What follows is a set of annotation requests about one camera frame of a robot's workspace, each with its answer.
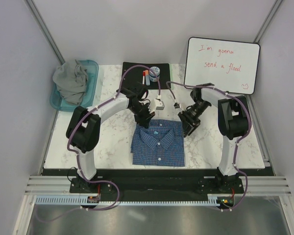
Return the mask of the blue checkered long sleeve shirt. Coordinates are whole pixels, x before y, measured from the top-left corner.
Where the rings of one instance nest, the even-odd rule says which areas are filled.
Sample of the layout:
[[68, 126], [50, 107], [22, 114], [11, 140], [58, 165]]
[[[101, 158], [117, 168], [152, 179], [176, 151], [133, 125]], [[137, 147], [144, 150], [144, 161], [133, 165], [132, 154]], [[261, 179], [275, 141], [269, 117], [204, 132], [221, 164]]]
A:
[[134, 165], [184, 167], [182, 122], [153, 119], [148, 128], [136, 125], [130, 152]]

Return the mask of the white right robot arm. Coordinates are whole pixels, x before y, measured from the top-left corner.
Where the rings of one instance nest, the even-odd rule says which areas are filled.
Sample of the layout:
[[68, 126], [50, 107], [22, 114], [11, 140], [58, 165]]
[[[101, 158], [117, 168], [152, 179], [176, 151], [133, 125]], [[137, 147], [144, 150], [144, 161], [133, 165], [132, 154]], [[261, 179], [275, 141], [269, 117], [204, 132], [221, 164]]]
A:
[[244, 95], [229, 94], [207, 83], [192, 87], [190, 94], [194, 104], [178, 113], [183, 125], [183, 135], [191, 135], [199, 126], [199, 117], [214, 106], [218, 109], [218, 128], [223, 136], [221, 161], [218, 166], [220, 177], [214, 182], [219, 192], [227, 192], [232, 188], [229, 177], [238, 173], [238, 145], [251, 130], [251, 118], [247, 99]]

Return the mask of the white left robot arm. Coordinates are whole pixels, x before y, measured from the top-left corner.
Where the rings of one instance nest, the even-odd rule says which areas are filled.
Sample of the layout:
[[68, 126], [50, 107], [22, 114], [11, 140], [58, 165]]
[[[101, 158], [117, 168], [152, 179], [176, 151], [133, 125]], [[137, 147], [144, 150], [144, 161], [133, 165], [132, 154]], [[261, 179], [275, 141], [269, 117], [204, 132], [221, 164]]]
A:
[[131, 89], [118, 89], [112, 97], [97, 106], [75, 108], [66, 131], [67, 149], [77, 154], [78, 174], [83, 178], [80, 185], [86, 192], [94, 192], [98, 187], [94, 178], [97, 173], [94, 148], [99, 142], [101, 125], [113, 115], [129, 109], [136, 123], [148, 128], [155, 113], [149, 110], [148, 104], [142, 103], [143, 96], [147, 94], [147, 86], [138, 84]]

